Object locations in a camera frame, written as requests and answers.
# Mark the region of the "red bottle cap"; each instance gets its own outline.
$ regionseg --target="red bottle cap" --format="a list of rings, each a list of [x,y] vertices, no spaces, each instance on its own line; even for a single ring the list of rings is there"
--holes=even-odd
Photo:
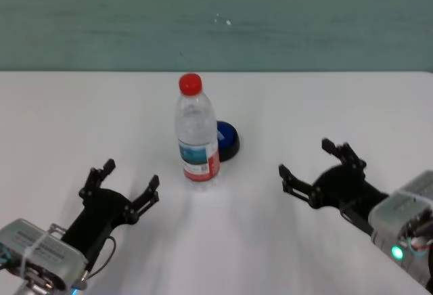
[[[202,79],[196,73],[185,74],[179,80],[179,88],[184,95],[197,95],[202,91]]]

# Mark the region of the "black bracket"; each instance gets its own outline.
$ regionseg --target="black bracket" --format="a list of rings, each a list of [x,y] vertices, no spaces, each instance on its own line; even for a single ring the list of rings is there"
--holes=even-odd
[[[150,180],[144,192],[130,201],[117,191],[102,189],[101,183],[116,168],[112,159],[102,169],[92,168],[79,196],[84,209],[65,232],[62,241],[81,251],[90,271],[111,232],[119,225],[133,225],[139,217],[159,201],[160,182],[157,175]]]
[[[347,144],[336,146],[329,139],[322,140],[322,149],[334,155],[341,165],[325,171],[312,185],[297,179],[284,165],[279,166],[283,178],[283,190],[314,209],[332,206],[349,223],[371,235],[368,214],[376,204],[388,197],[365,181],[365,161],[360,159]]]

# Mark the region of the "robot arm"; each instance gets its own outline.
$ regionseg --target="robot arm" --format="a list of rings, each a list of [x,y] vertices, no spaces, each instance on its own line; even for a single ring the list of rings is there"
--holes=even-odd
[[[329,139],[322,148],[341,161],[312,185],[279,166],[283,190],[314,209],[332,206],[349,223],[370,235],[371,241],[433,294],[433,172],[428,171],[391,195],[365,181],[366,163],[347,144]]]
[[[119,225],[133,225],[158,200],[158,176],[133,202],[101,183],[116,167],[108,160],[103,169],[90,170],[79,192],[84,209],[69,229],[52,224],[43,231],[18,219],[0,230],[0,270],[25,280],[16,295],[70,294],[84,290],[105,241]]]

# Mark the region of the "green led light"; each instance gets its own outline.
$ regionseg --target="green led light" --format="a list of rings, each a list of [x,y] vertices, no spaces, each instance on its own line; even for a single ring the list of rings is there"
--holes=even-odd
[[[391,249],[391,253],[392,253],[392,256],[396,260],[403,259],[403,250],[401,250],[398,246],[393,246],[392,249]]]

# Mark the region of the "zip tie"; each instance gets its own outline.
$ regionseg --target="zip tie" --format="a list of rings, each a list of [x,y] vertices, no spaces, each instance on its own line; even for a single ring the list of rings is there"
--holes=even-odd
[[[39,246],[39,244],[41,244],[42,241],[49,234],[51,234],[51,230],[45,231],[44,233],[42,233],[42,235],[39,237],[39,239],[37,239],[36,242],[32,246],[28,246],[24,250],[24,255],[22,256],[21,267],[20,267],[20,277],[21,277],[21,279],[25,278],[25,270],[26,270],[26,261],[27,261],[27,259],[32,255],[32,253],[37,249],[37,247]]]

